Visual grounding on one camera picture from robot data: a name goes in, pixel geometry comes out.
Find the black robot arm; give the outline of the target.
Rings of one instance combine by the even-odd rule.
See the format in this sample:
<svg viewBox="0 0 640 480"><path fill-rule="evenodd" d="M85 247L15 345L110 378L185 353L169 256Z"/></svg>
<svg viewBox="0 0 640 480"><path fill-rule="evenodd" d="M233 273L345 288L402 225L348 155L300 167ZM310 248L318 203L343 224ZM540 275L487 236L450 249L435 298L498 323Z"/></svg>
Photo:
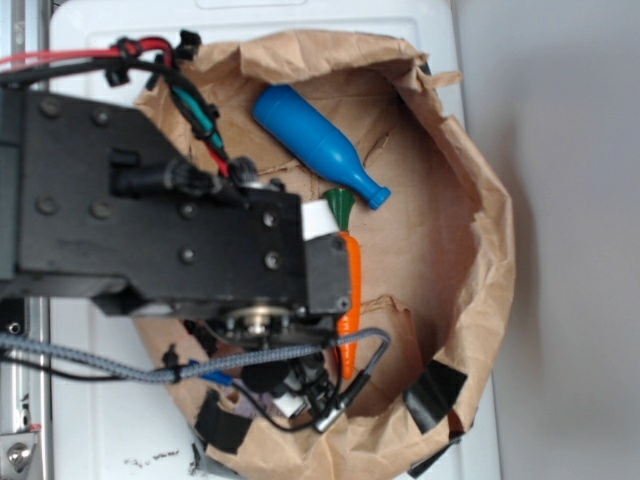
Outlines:
<svg viewBox="0 0 640 480"><path fill-rule="evenodd" d="M320 343L350 308L343 240L299 196L184 158L132 108L1 94L1 294L201 320L247 346Z"/></svg>

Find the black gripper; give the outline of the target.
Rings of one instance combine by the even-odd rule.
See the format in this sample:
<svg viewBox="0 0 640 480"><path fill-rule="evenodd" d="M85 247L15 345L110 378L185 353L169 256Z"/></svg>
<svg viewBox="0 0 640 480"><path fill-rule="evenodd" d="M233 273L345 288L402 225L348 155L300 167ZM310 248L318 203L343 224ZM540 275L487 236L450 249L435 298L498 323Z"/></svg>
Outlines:
<svg viewBox="0 0 640 480"><path fill-rule="evenodd" d="M141 112L14 96L14 293L104 313L205 321L243 345L321 343L350 308L325 199L234 183Z"/></svg>

